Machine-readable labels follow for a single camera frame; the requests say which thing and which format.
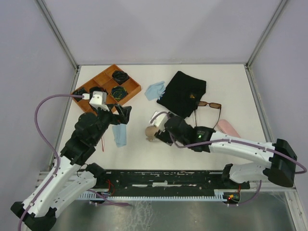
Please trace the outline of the light blue cleaning cloth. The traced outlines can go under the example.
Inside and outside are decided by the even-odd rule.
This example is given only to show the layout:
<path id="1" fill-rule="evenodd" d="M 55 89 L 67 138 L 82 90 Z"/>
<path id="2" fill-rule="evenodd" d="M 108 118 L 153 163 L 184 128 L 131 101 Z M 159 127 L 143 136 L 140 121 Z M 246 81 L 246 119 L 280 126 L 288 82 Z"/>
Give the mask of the light blue cleaning cloth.
<path id="1" fill-rule="evenodd" d="M 118 148 L 127 144 L 127 126 L 125 124 L 114 125 L 112 127 L 114 141 Z"/>

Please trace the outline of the marble pattern glasses case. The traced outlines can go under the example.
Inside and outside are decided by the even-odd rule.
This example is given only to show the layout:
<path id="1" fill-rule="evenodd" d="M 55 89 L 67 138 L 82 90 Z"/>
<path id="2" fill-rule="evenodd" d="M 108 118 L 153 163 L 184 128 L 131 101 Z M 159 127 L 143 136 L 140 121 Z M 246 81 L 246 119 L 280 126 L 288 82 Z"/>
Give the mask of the marble pattern glasses case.
<path id="1" fill-rule="evenodd" d="M 145 135 L 147 141 L 158 141 L 155 134 L 159 131 L 159 128 L 156 126 L 148 126 L 145 129 Z"/>

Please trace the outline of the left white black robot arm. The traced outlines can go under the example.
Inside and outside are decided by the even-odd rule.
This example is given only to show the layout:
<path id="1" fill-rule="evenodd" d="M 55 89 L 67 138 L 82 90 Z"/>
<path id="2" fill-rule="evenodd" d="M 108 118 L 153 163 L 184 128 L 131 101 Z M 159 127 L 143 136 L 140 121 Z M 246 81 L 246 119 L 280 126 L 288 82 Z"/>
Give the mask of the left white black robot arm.
<path id="1" fill-rule="evenodd" d="M 60 157 L 37 189 L 24 201 L 15 202 L 11 211 L 32 231 L 49 231 L 60 214 L 83 192 L 106 184 L 106 171 L 96 163 L 70 185 L 68 180 L 95 152 L 95 147 L 110 125 L 127 124 L 131 106 L 109 104 L 97 113 L 83 113 L 75 124 L 71 138 L 61 150 Z"/>

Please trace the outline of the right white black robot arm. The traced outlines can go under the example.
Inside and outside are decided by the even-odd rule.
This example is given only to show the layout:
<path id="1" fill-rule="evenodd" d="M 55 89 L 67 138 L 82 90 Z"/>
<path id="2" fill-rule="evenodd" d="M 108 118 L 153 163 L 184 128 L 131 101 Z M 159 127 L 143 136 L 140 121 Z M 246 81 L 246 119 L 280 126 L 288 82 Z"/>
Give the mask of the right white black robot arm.
<path id="1" fill-rule="evenodd" d="M 275 143 L 248 141 L 213 128 L 192 127 L 183 118 L 164 113 L 154 116 L 150 125 L 158 128 L 155 137 L 168 145 L 248 160 L 246 164 L 224 167 L 220 178 L 226 188 L 255 180 L 269 180 L 286 188 L 294 185 L 297 156 L 285 140 L 277 139 Z"/>

